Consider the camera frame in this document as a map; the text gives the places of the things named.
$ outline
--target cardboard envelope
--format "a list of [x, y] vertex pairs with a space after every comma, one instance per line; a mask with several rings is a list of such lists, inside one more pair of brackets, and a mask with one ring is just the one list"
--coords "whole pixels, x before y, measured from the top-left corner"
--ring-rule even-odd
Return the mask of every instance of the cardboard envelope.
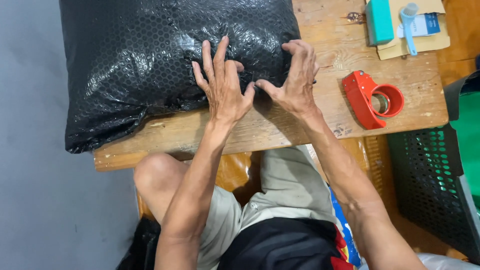
[[419, 6], [420, 9], [417, 14], [439, 13], [438, 24], [440, 26], [440, 32], [428, 37], [414, 37], [413, 42], [415, 43], [417, 51], [443, 49], [450, 46], [450, 37], [448, 36], [445, 21], [445, 8], [441, 0], [390, 0], [390, 13], [395, 38], [385, 45], [377, 46], [378, 55], [381, 60], [410, 54], [407, 41], [404, 38], [398, 38], [396, 36], [396, 29], [402, 23], [400, 11], [410, 2], [414, 2]]

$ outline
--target black bubble wrap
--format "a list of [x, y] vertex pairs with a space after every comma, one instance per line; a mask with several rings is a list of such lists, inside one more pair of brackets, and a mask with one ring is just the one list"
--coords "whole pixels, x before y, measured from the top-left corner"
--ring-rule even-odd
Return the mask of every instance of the black bubble wrap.
[[126, 136], [147, 115], [207, 105], [192, 61], [202, 41], [212, 56], [222, 36], [226, 59], [241, 62], [245, 91], [263, 78], [280, 86], [299, 39], [291, 0], [60, 0], [70, 107], [65, 148], [81, 153]]

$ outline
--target red tape dispenser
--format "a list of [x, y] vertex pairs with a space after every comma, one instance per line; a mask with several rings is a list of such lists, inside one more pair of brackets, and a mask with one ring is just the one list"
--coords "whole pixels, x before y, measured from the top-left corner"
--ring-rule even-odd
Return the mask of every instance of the red tape dispenser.
[[[342, 80], [342, 84], [357, 119], [366, 129], [385, 127], [386, 123], [381, 118], [393, 117], [403, 109], [403, 95], [397, 87], [378, 85], [361, 70], [350, 73]], [[373, 108], [373, 95], [384, 101], [383, 112]]]

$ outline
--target wooden table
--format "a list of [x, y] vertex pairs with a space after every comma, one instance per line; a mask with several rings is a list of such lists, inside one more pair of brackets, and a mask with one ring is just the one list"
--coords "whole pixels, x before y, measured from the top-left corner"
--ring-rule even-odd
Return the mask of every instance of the wooden table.
[[[359, 137], [439, 126], [448, 122], [445, 98], [434, 52], [380, 61], [367, 47], [364, 0], [293, 0], [302, 39], [312, 44], [321, 69], [314, 97], [338, 138]], [[355, 70], [376, 83], [396, 85], [405, 106], [386, 120], [383, 129], [364, 130], [357, 122], [341, 79]], [[197, 150], [209, 118], [208, 110], [145, 120], [134, 134], [94, 152], [98, 171], [133, 168], [149, 153], [165, 152], [189, 160]], [[230, 135], [224, 154], [309, 143], [299, 123], [278, 106], [256, 104]]]

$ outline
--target person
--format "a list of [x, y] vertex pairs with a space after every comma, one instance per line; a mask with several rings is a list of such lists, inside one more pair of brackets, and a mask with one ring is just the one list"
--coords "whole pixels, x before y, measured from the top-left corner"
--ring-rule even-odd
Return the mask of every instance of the person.
[[282, 87], [266, 80], [241, 93], [239, 62], [225, 61], [228, 37], [212, 60], [202, 44], [203, 70], [193, 62], [210, 119], [190, 165], [152, 154], [136, 167], [138, 192], [161, 224], [156, 270], [354, 269], [348, 263], [342, 227], [330, 191], [305, 146], [265, 150], [262, 191], [242, 209], [232, 193], [215, 185], [220, 156], [233, 127], [252, 108], [254, 85], [290, 112], [312, 142], [329, 184], [370, 269], [425, 269], [392, 225], [380, 196], [342, 147], [315, 105], [312, 84], [319, 70], [312, 46], [292, 40]]

